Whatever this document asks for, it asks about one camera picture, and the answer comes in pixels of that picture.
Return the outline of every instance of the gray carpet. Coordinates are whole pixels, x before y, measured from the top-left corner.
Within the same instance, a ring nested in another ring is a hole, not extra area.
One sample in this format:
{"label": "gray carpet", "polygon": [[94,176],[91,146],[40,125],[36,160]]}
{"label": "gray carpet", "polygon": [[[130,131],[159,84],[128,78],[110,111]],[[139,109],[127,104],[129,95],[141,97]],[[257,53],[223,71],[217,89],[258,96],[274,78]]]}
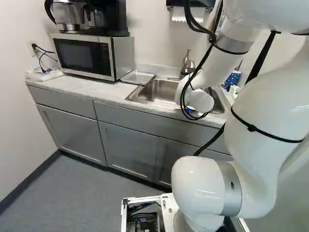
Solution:
{"label": "gray carpet", "polygon": [[162,192],[60,157],[0,216],[1,232],[120,232],[121,199]]}

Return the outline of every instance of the paper towel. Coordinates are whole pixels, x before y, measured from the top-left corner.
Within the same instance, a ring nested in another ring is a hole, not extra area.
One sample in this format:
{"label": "paper towel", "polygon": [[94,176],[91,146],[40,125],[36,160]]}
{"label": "paper towel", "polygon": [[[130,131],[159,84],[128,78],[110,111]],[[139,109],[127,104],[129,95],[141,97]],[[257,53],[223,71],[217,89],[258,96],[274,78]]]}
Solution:
{"label": "paper towel", "polygon": [[[190,7],[194,19],[198,23],[203,23],[205,8],[204,7]],[[184,8],[174,6],[172,11],[172,20],[176,22],[186,22],[184,16]]]}

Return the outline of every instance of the kitchen sink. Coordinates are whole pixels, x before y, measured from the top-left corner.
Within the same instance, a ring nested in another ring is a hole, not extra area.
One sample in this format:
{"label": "kitchen sink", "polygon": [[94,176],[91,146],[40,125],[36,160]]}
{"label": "kitchen sink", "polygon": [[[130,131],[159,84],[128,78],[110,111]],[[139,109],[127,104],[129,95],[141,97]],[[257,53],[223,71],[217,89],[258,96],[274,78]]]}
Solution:
{"label": "kitchen sink", "polygon": [[[174,96],[179,81],[170,80],[165,76],[156,76],[146,86],[137,87],[126,100],[132,102],[139,102],[142,104],[151,104],[158,107],[168,109],[180,109],[180,106],[174,102]],[[211,114],[223,114],[225,108],[221,102],[218,91],[219,88],[212,88],[212,95],[215,100],[215,106],[210,111]]]}

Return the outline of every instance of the countertop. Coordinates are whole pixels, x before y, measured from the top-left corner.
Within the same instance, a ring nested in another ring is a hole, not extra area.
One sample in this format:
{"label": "countertop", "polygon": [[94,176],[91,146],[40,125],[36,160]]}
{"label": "countertop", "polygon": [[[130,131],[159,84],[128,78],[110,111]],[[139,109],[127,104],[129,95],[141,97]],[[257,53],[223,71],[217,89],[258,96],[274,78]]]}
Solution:
{"label": "countertop", "polygon": [[[40,87],[59,93],[69,94],[75,97],[85,98],[96,102],[120,106],[127,109],[142,111],[150,114],[170,117],[183,121],[190,121],[184,117],[180,109],[171,110],[163,107],[155,107],[148,104],[131,102],[125,98],[137,88],[137,85],[125,84],[122,82],[107,82],[93,78],[77,77],[73,75],[64,75],[45,82],[34,82],[26,80],[30,86]],[[223,100],[230,108],[227,98]],[[208,115],[198,121],[190,121],[196,124],[220,128],[226,121],[226,114]]]}

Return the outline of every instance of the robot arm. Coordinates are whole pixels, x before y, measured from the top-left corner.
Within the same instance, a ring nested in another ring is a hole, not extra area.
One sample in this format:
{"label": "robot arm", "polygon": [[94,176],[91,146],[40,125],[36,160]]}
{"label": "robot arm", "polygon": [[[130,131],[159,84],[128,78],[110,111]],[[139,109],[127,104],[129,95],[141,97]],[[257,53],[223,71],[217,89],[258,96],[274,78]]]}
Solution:
{"label": "robot arm", "polygon": [[[213,108],[214,101],[200,88],[216,87],[224,82],[240,63],[244,54],[260,33],[260,29],[231,23],[225,18],[221,31],[217,36],[216,46],[204,63],[202,70],[192,80],[193,89],[187,88],[185,103],[190,104],[196,111],[206,113]],[[175,93],[175,102],[180,105],[181,92],[189,76],[179,84]]]}
{"label": "robot arm", "polygon": [[[286,13],[290,7],[295,14]],[[308,10],[309,1],[302,0],[286,2],[284,6],[276,0],[229,0],[225,3],[227,19],[218,44],[221,37],[220,48],[231,44],[224,50],[233,51],[237,44],[249,49],[262,27],[309,32],[309,15],[296,17],[296,12]],[[241,57],[213,48],[203,70],[191,83],[193,88],[219,85]],[[230,113],[224,133],[234,161],[183,157],[175,163],[173,194],[191,229],[215,231],[223,216],[259,218],[273,208],[280,168],[309,132],[308,61],[307,39],[289,64],[258,76],[240,92],[233,105],[235,114]],[[184,82],[180,82],[178,93]]]}

